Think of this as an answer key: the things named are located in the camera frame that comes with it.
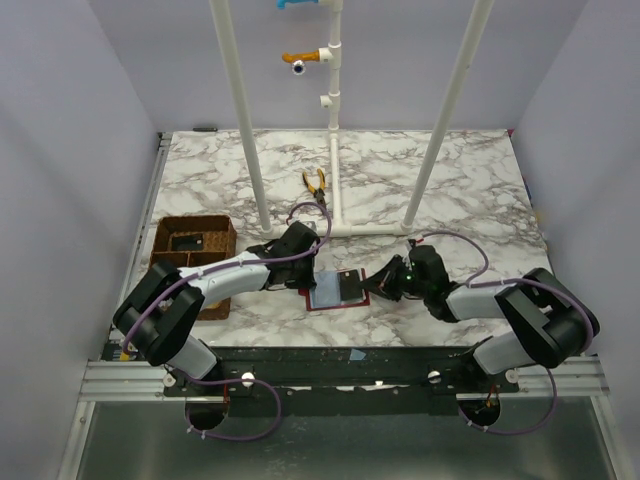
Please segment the black VIP card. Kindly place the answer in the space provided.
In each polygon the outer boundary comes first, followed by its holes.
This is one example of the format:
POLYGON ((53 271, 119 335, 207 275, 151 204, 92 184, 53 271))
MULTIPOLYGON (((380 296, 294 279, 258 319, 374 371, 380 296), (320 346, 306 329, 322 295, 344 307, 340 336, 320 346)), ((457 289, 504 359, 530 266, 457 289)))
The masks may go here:
POLYGON ((360 272, 357 269, 344 270, 338 273, 339 296, 343 303, 358 303, 363 298, 360 286, 360 272))

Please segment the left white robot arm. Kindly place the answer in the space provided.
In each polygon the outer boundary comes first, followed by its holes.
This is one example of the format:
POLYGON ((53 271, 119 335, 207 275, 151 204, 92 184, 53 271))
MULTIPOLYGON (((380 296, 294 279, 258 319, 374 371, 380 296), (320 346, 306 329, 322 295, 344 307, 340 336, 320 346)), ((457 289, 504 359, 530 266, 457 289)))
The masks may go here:
POLYGON ((116 310, 112 323, 152 366, 166 365, 196 379, 214 379, 217 356, 192 334, 200 312, 241 293, 273 286, 315 285, 314 257, 320 237, 294 222, 278 239, 223 261, 196 267, 154 264, 116 310))

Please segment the red leather card holder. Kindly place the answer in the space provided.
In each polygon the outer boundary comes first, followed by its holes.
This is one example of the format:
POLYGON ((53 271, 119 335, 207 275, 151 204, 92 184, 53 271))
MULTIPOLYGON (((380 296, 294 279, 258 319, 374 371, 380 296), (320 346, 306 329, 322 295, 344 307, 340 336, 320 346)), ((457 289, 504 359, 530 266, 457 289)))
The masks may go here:
MULTIPOLYGON (((311 289, 299 289, 298 294, 304 298, 306 310, 326 311, 336 309, 348 309, 365 307, 370 305, 370 295, 362 287, 363 298, 360 302, 343 303, 339 296, 338 273, 344 270, 325 270, 315 273, 316 285, 311 289)), ((357 269, 360 272, 361 282, 366 279, 366 272, 363 268, 357 269)))

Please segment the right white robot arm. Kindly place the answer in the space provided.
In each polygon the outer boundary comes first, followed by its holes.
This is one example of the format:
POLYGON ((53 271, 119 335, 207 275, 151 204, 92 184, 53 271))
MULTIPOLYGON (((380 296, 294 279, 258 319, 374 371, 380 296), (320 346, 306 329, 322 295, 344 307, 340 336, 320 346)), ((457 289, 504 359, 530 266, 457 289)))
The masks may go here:
POLYGON ((525 276, 469 285, 449 278, 431 245, 414 243, 396 255, 361 288, 381 298, 415 297, 447 323, 504 319, 510 330, 491 336, 461 356, 458 371, 475 377, 540 365, 553 369, 589 348, 600 325, 595 315, 544 268, 525 276))

